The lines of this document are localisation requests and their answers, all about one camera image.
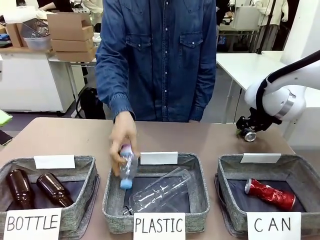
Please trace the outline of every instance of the denim shirt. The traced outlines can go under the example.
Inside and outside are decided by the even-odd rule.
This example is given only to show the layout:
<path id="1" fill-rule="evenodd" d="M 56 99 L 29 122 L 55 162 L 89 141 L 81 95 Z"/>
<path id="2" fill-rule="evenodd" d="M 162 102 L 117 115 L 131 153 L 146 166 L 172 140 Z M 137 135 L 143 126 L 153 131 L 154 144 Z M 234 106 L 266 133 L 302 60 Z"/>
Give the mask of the denim shirt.
<path id="1" fill-rule="evenodd" d="M 216 79 L 215 0 L 103 1 L 95 74 L 113 117 L 200 121 Z"/>

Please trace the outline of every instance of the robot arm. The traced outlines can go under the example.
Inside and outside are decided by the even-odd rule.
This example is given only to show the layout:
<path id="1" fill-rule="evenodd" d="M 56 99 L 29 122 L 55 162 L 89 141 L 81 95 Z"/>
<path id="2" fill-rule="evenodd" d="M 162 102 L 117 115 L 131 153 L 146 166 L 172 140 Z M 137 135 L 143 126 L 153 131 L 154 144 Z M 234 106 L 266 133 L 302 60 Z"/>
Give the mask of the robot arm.
<path id="1" fill-rule="evenodd" d="M 320 50 L 252 84 L 245 93 L 251 115 L 240 117 L 238 133 L 248 142 L 272 123 L 298 118 L 306 108 L 306 88 L 320 90 Z"/>

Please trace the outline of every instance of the crushed red can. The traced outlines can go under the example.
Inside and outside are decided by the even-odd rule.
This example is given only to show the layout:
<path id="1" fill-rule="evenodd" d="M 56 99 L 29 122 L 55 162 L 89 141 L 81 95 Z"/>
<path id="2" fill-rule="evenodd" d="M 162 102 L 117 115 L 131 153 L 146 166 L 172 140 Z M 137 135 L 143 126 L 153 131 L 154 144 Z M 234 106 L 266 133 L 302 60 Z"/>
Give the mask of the crushed red can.
<path id="1" fill-rule="evenodd" d="M 247 195 L 256 196 L 267 203 L 273 204 L 284 211 L 290 211 L 296 202 L 296 196 L 293 193 L 264 185 L 253 178 L 246 181 L 244 192 Z"/>

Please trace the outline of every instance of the green object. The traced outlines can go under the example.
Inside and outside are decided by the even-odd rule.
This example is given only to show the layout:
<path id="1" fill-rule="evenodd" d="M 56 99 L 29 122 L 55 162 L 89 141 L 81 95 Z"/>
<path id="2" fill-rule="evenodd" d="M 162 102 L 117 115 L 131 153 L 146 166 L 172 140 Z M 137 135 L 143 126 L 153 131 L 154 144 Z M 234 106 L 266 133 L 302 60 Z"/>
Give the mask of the green object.
<path id="1" fill-rule="evenodd" d="M 7 122 L 12 119 L 12 116 L 8 113 L 0 110 L 0 127 L 4 126 Z"/>

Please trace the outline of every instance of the hand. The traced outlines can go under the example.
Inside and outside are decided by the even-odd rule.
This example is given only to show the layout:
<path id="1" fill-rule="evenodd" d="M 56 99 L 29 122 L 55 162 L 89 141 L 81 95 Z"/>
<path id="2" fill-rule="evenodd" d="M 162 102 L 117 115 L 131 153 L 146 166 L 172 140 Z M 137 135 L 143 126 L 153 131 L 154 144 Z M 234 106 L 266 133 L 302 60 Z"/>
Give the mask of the hand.
<path id="1" fill-rule="evenodd" d="M 233 17 L 233 13 L 232 12 L 230 12 L 230 11 L 228 11 L 227 13 L 226 13 L 226 16 L 228 17 L 228 18 L 232 18 Z"/>
<path id="2" fill-rule="evenodd" d="M 116 116 L 109 139 L 111 167 L 114 175 L 117 177 L 120 174 L 120 166 L 125 163 L 125 160 L 119 155 L 123 144 L 130 143 L 133 153 L 136 156 L 140 155 L 137 147 L 136 124 L 130 112 L 122 111 Z"/>
<path id="3" fill-rule="evenodd" d="M 288 16 L 284 16 L 281 21 L 284 22 L 284 23 L 287 22 L 288 21 Z"/>

